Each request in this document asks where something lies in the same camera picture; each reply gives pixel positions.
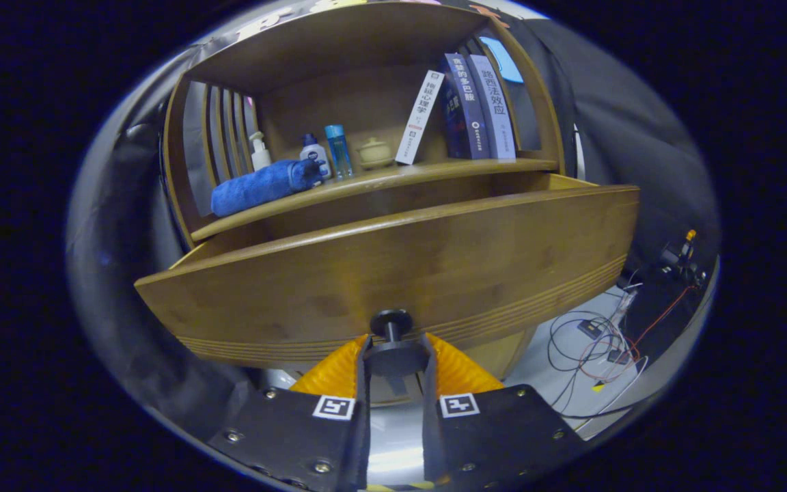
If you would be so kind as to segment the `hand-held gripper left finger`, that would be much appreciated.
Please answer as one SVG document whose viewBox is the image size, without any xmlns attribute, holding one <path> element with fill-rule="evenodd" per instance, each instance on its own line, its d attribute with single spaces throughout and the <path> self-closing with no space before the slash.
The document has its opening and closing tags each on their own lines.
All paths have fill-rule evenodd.
<svg viewBox="0 0 787 492">
<path fill-rule="evenodd" d="M 350 340 L 290 389 L 256 390 L 209 446 L 281 487 L 358 491 L 368 485 L 370 336 Z"/>
</svg>

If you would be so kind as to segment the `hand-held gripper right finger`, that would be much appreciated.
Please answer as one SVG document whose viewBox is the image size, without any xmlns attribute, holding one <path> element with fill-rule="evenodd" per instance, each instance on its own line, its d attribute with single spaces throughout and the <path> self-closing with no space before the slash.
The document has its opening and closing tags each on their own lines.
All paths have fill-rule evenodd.
<svg viewBox="0 0 787 492">
<path fill-rule="evenodd" d="M 588 451 L 534 387 L 506 386 L 433 334 L 424 348 L 424 478 L 437 490 L 518 490 Z"/>
</svg>

